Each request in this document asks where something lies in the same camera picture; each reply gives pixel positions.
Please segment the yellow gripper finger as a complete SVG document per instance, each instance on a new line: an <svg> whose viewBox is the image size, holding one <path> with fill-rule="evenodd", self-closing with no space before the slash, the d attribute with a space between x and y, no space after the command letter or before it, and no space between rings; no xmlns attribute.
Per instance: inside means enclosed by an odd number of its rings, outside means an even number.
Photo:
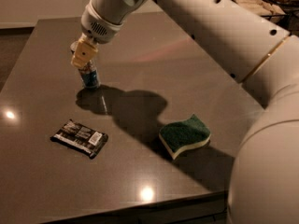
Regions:
<svg viewBox="0 0 299 224"><path fill-rule="evenodd" d="M98 52L97 43L86 35L82 35L76 42L71 63L82 69Z"/></svg>

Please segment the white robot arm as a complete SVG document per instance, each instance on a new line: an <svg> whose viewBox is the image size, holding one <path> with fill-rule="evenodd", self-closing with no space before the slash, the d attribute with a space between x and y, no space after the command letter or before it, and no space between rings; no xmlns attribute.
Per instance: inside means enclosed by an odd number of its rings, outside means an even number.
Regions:
<svg viewBox="0 0 299 224"><path fill-rule="evenodd" d="M72 58L81 68L147 0L90 0ZM242 141L228 224L299 224L299 38L230 0L152 0L265 110Z"/></svg>

